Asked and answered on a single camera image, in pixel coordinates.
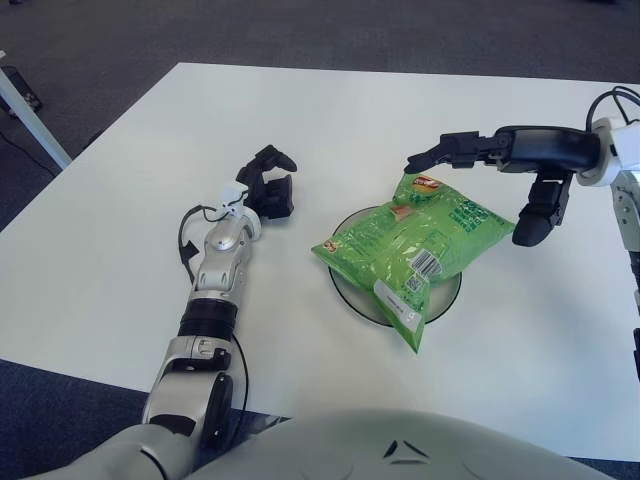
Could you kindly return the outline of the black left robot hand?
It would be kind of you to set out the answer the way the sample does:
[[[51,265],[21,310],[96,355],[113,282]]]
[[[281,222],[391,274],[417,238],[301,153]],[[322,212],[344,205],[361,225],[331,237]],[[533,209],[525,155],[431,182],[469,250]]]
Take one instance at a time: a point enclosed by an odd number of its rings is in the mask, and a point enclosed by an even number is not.
[[[264,180],[264,173],[275,168],[287,171],[284,177]],[[293,182],[290,172],[296,172],[296,163],[273,145],[267,145],[242,167],[236,181],[247,187],[243,204],[259,217],[279,219],[289,217],[294,210]]]

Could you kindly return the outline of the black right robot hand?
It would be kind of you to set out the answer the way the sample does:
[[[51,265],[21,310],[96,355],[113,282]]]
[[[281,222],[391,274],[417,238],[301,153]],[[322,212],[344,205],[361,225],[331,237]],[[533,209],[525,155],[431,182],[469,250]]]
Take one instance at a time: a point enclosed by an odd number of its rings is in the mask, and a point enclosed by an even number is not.
[[[564,218],[572,180],[594,168],[600,140],[594,133],[557,126],[504,126],[491,136],[477,131],[448,133],[427,151],[410,156],[406,174],[421,173],[440,164],[454,169],[477,162],[502,173],[533,173],[528,202],[512,232],[518,246],[540,244]]]

